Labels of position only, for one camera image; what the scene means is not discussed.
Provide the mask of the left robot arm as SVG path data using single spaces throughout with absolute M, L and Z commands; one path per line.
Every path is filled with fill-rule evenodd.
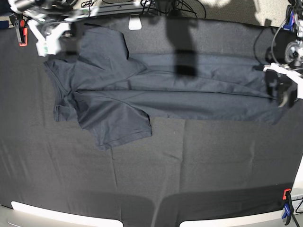
M 277 38 L 293 37 L 281 50 L 284 58 L 278 59 L 277 51 L 282 43 Z M 269 82 L 269 94 L 276 96 L 277 106 L 282 108 L 287 103 L 303 98 L 303 2 L 291 0 L 287 6 L 285 19 L 276 29 L 271 41 L 269 53 L 272 62 L 263 66 L 263 71 L 274 84 Z

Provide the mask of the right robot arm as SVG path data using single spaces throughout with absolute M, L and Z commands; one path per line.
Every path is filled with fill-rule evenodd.
M 19 46 L 27 46 L 28 30 L 37 39 L 42 55 L 56 54 L 61 50 L 60 38 L 71 30 L 71 25 L 89 17 L 97 17 L 100 7 L 88 0 L 75 9 L 76 0 L 2 0 L 0 14 L 14 16 L 14 29 Z

